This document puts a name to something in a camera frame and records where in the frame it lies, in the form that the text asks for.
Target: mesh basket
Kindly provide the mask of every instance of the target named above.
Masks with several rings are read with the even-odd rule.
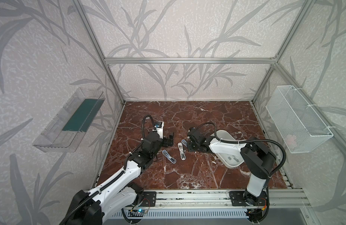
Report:
[[[266,108],[291,153],[310,152],[333,137],[294,86],[277,86]]]

